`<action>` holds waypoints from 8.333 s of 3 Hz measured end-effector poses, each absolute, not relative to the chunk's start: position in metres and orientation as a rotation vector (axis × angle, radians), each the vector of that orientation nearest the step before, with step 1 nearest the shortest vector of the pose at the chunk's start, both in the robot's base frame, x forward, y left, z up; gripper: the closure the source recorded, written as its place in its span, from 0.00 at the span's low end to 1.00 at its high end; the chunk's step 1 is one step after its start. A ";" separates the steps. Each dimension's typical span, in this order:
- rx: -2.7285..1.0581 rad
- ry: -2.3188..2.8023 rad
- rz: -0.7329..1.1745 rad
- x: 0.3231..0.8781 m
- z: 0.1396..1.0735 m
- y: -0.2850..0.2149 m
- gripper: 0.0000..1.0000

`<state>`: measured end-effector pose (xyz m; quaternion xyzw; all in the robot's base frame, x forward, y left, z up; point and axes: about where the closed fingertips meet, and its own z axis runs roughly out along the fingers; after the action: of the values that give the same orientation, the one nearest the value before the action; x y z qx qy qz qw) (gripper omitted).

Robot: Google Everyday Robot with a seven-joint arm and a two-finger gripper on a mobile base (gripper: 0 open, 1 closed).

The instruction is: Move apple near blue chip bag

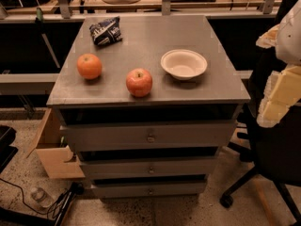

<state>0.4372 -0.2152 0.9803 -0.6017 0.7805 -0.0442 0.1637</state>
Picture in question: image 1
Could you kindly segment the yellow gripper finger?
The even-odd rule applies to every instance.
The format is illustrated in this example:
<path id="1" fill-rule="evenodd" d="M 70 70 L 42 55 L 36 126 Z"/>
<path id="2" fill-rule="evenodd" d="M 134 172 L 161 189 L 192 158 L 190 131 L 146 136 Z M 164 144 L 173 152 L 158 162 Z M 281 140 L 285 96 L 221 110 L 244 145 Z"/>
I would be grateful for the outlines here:
<path id="1" fill-rule="evenodd" d="M 271 27 L 268 31 L 258 37 L 258 39 L 256 40 L 256 45 L 264 49 L 275 47 L 277 45 L 278 30 L 278 24 Z"/>
<path id="2" fill-rule="evenodd" d="M 264 128 L 274 127 L 300 99 L 301 66 L 288 65 L 280 73 L 272 71 L 259 106 L 257 124 Z"/>

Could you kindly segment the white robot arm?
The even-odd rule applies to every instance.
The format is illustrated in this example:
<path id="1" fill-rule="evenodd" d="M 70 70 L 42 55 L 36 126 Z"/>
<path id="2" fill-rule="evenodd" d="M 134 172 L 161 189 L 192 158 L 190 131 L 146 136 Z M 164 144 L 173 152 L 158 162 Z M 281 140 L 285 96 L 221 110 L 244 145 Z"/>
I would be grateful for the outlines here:
<path id="1" fill-rule="evenodd" d="M 284 70 L 269 75 L 258 110 L 257 124 L 271 128 L 301 99 L 301 0 L 256 44 L 262 48 L 274 46 L 277 59 L 286 63 Z"/>

